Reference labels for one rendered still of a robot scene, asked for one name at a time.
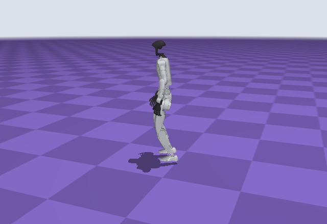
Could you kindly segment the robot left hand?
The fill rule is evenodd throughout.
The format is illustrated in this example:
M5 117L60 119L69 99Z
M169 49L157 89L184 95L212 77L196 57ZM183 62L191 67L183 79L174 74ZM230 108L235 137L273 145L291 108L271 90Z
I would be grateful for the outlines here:
M160 111L161 111L160 105L162 105L162 100L160 101L160 104L156 102L156 105L153 107L154 114L156 114L158 116L161 116L161 114L160 114Z

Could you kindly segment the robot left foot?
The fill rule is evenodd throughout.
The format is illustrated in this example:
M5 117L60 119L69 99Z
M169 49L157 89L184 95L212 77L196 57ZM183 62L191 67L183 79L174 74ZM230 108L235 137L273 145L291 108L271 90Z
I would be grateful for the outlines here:
M160 161L178 161L177 155L174 155L174 157L170 157L170 155L167 155L165 157L161 157Z

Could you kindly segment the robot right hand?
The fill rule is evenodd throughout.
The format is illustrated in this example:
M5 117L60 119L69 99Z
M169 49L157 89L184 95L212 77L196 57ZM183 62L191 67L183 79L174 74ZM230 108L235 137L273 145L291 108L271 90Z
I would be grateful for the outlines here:
M158 98L157 93L158 93L158 91L155 93L155 95L154 95L152 98L149 99L149 101L151 100L150 105L151 105L151 106L153 105L153 107L154 107L154 104L156 104L156 100L157 100L157 98ZM152 104L151 104L151 103L152 103Z

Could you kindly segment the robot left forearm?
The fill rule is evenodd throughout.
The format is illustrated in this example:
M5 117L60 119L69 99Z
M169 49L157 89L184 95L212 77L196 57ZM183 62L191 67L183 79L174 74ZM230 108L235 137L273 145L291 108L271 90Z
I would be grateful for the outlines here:
M159 94L158 94L158 98L156 100L157 103L160 104L160 101L164 99L165 97L165 81L163 79L159 80Z

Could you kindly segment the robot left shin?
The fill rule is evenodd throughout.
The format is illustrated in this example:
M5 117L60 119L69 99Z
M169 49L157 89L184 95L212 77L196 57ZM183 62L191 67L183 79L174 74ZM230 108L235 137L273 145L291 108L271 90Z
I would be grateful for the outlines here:
M166 132L164 130L161 130L158 133L158 135L159 135L159 137L157 137L157 138L158 138L159 142L161 143L161 145L163 146L163 148L166 149L167 153L171 154L170 157L174 157L174 154L171 149L171 144L166 135Z

